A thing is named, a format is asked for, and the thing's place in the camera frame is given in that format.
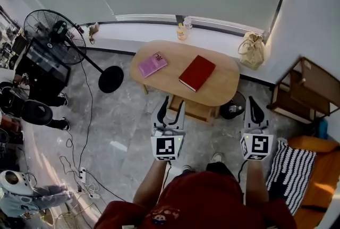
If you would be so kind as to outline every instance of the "lower shelf of table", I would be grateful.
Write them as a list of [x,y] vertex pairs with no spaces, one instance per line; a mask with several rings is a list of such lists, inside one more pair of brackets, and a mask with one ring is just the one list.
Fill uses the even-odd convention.
[[168,104],[168,110],[176,112],[179,109],[182,100],[185,101],[185,115],[200,122],[212,125],[213,117],[211,116],[215,107],[209,107],[203,104],[196,103],[195,101],[184,99],[179,96],[173,96]]

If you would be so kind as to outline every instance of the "standing fan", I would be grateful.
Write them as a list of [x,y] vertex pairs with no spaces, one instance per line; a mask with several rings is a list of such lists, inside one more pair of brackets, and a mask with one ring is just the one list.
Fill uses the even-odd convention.
[[115,91],[123,82],[124,72],[119,66],[102,70],[86,55],[86,44],[78,27],[67,17],[52,10],[31,12],[24,22],[29,40],[36,38],[51,54],[67,65],[75,65],[86,59],[101,72],[98,85],[104,93]]

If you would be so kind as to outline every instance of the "red shirt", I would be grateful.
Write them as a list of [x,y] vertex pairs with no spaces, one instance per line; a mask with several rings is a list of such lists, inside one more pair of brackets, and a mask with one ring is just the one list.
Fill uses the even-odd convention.
[[130,202],[111,202],[95,229],[121,229],[123,225],[143,229],[257,229],[266,228],[265,222],[278,228],[296,228],[283,200],[249,208],[243,204],[243,194],[235,178],[200,172],[175,178],[150,212]]

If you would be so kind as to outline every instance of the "red book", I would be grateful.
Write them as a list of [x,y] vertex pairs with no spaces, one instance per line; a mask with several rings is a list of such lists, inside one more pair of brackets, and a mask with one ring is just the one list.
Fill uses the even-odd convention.
[[215,66],[211,61],[197,55],[180,76],[180,82],[196,92],[208,80]]

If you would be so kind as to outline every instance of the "marble floor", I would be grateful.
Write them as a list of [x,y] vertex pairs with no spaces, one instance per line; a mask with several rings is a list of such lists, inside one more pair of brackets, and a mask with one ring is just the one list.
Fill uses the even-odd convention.
[[[107,189],[126,201],[131,201],[154,159],[150,143],[150,116],[157,103],[164,100],[166,94],[155,89],[150,89],[148,95],[143,93],[141,87],[129,75],[132,56],[94,51],[88,51],[88,55],[102,68],[111,65],[120,66],[125,74],[123,84],[112,94],[102,93],[97,85],[99,72],[87,62],[83,62],[93,95],[92,124],[87,140],[91,117],[91,95],[81,65],[73,66],[69,85],[64,90],[69,97],[69,105],[54,107],[54,118],[65,116],[70,121],[76,167],[79,166],[82,148],[87,143],[81,166],[90,171]],[[270,102],[269,88],[260,84],[240,80],[238,90],[245,97],[252,95],[264,104]],[[71,168],[62,156],[65,156],[73,167],[72,148],[66,146],[70,135],[66,131],[46,126],[24,122],[23,125],[25,156],[30,172],[36,176],[38,185],[65,182],[76,191],[77,185],[73,173],[65,174],[60,161],[61,157],[66,172]],[[179,160],[172,162],[167,182],[179,175],[185,164],[203,170],[215,152],[225,154],[226,165],[237,176],[243,162],[239,146],[243,115],[229,121],[218,118],[213,126],[186,118],[184,126],[186,137],[182,152]],[[276,137],[288,138],[297,134],[299,130],[300,126],[296,121],[270,112],[270,132]],[[264,161],[266,172],[269,170],[270,161],[270,158]],[[20,164],[25,170],[23,155]],[[245,171],[244,169],[241,173],[243,189]],[[89,175],[87,184],[92,182],[95,181]],[[91,201],[86,194],[79,199],[82,208],[94,203],[84,212],[90,225],[96,221],[98,212],[105,209],[105,204],[118,200],[103,188],[100,188],[98,193],[102,200]]]

